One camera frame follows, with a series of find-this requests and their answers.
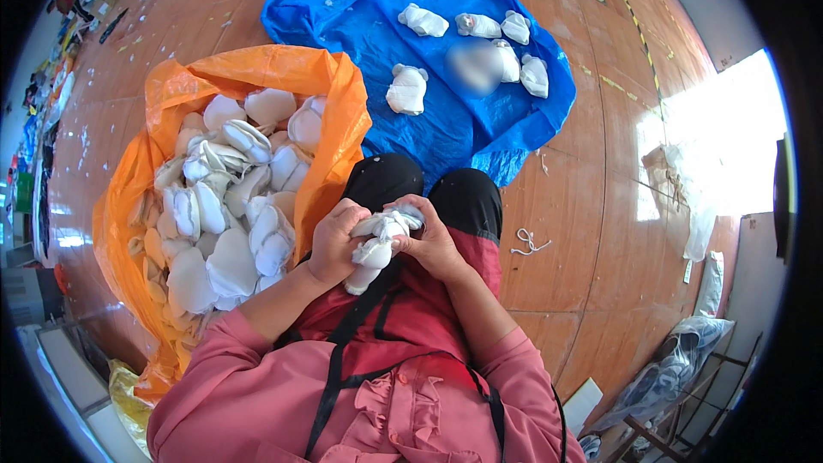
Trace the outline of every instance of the white plush bear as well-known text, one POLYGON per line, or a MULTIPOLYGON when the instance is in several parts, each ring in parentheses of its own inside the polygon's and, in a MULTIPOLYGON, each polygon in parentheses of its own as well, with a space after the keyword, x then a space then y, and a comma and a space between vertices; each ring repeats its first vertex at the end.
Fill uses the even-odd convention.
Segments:
POLYGON ((423 112, 423 96, 429 74, 422 68, 397 63, 392 68, 394 81, 388 87, 386 102, 395 113, 419 115, 423 112))
POLYGON ((520 15, 517 11, 509 9, 506 11, 506 20, 500 25, 503 33, 520 45, 529 45, 529 27, 532 21, 520 15))
POLYGON ((500 24, 485 15, 461 13, 454 17, 454 22, 458 25, 458 34, 460 36, 500 37, 500 24))
POLYGON ((517 54, 506 40, 492 40, 500 57, 503 58, 503 77, 500 79, 501 83, 517 83, 520 81, 520 61, 517 59, 517 54))
POLYGON ((549 75, 546 62, 539 57, 523 54, 523 67, 520 69, 520 82, 526 91, 535 97, 549 96, 549 75))
POLYGON ((409 26, 417 36, 441 37, 448 29, 448 22, 440 15, 436 15, 417 4, 409 4, 397 16, 397 22, 409 26))

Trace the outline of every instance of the white bag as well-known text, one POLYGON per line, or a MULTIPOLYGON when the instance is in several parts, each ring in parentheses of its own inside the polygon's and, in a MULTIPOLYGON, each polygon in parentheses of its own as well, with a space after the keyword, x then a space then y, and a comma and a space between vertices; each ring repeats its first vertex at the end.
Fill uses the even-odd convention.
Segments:
POLYGON ((720 298, 723 296, 723 267, 723 252, 709 251, 697 304, 694 304, 695 316, 715 318, 718 315, 720 298))
POLYGON ((417 4, 409 4, 397 16, 397 22, 409 26, 412 31, 417 33, 417 36, 441 37, 448 29, 448 22, 445 18, 421 8, 417 4))
POLYGON ((500 79, 501 83, 517 83, 520 81, 520 61, 517 60, 517 54, 506 40, 492 40, 500 57, 503 58, 503 77, 500 79))
POLYGON ((520 45, 529 45, 529 27, 532 21, 520 15, 517 11, 509 9, 506 11, 506 20, 500 25, 506 36, 515 40, 520 45))
POLYGON ((424 69, 397 63, 392 69, 394 81, 388 87, 386 102, 395 113, 419 115, 423 112, 423 96, 429 74, 424 69))
POLYGON ((520 69, 520 82, 526 91, 535 97, 549 96, 549 74, 546 73, 546 62, 539 57, 523 54, 523 67, 520 69))
POLYGON ((500 37, 500 24, 485 15, 461 13, 454 17, 454 22, 458 25, 458 34, 460 36, 500 37))

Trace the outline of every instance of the yellow plastic bag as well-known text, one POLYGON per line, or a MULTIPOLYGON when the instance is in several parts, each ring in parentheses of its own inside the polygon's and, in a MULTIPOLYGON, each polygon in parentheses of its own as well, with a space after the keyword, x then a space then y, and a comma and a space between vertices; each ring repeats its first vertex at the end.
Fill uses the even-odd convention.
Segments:
POLYGON ((120 418, 120 423, 143 454, 151 459, 146 443, 151 407, 134 396, 134 385, 138 383, 138 375, 119 359, 109 359, 108 370, 111 371, 108 377, 108 395, 111 396, 117 418, 120 418))
POLYGON ((320 144, 295 201, 296 261, 311 248, 314 226, 338 201, 351 168, 363 159, 360 143, 371 119, 365 107, 363 76, 345 53, 329 54, 303 46, 253 46, 186 67, 167 60, 149 73, 146 128, 126 148, 92 219, 95 257, 108 286, 160 342, 134 390, 135 396, 149 404, 155 405, 180 379, 188 361, 185 355, 177 355, 174 342, 164 332, 143 281, 142 260, 129 256, 129 239, 142 232, 142 227, 129 227, 129 212, 141 194, 153 188, 155 170, 172 157, 187 113, 202 111, 218 93, 244 99, 261 87, 328 96, 320 144))

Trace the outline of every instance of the black apron strap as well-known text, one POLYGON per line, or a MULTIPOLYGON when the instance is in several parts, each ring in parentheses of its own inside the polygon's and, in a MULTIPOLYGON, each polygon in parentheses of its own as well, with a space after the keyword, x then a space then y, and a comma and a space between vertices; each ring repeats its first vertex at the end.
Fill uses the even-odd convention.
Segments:
MULTIPOLYGON (((366 317, 371 314, 380 301, 385 298, 386 300, 384 305, 380 308, 378 322, 375 327, 375 337, 378 339, 384 338, 383 326, 386 322, 388 309, 391 307, 394 296, 396 295, 396 293, 388 294, 388 289, 392 283, 396 282, 396 278, 399 274, 400 261, 393 259, 391 263, 389 263, 389 265, 382 272, 380 272, 377 279, 370 284, 369 288, 357 298, 355 303, 351 306, 351 309, 340 321, 340 324, 334 329, 334 331, 332 331, 332 334, 328 336, 327 341, 334 343, 335 347, 332 350, 332 355, 328 362, 328 377, 326 380, 326 386, 323 390, 323 395, 320 396, 320 404, 318 404, 317 414, 314 416, 314 423, 312 424, 311 432, 309 433, 309 443, 306 445, 306 452, 303 455, 305 459, 309 458, 311 452, 314 450, 314 446, 317 444, 317 440, 320 438, 320 434, 323 432, 324 427, 326 427, 326 423, 331 417, 332 410, 337 402, 337 397, 340 396, 340 390, 343 388, 359 387, 364 381, 370 381, 385 375, 412 358, 435 354, 446 354, 454 358, 454 355, 451 355, 444 350, 436 350, 424 355, 406 358, 390 367, 382 368, 374 372, 349 376, 346 379, 342 379, 343 351, 345 350, 345 346, 348 345, 354 337, 357 329, 363 325, 366 317)), ((503 407, 503 402, 500 400, 500 395, 497 392, 497 389, 493 386, 489 385, 489 394, 487 395, 483 391, 483 387, 480 385, 478 374, 469 365, 464 365, 469 375, 472 376, 472 380, 478 388, 478 393, 480 393, 481 396, 489 403, 491 420, 495 426, 495 434, 497 435, 497 441, 500 446, 500 460, 505 463, 505 410, 503 407)), ((564 457, 562 460, 565 460, 565 421, 563 422, 563 437, 564 457)))

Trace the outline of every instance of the white cord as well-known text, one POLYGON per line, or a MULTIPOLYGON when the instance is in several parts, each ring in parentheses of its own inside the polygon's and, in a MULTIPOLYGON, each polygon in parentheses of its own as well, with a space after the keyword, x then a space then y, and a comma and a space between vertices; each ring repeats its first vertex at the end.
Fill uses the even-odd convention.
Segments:
POLYGON ((529 244, 529 252, 523 252, 520 249, 510 249, 510 250, 511 250, 512 254, 517 252, 518 254, 523 254, 524 256, 528 256, 532 252, 537 252, 540 249, 544 248, 549 243, 551 243, 551 240, 549 240, 548 242, 543 243, 542 245, 540 245, 540 247, 535 247, 534 246, 534 240, 533 240, 534 239, 534 232, 529 232, 524 228, 520 228, 520 229, 517 230, 517 238, 519 238, 521 242, 526 242, 526 243, 529 244))

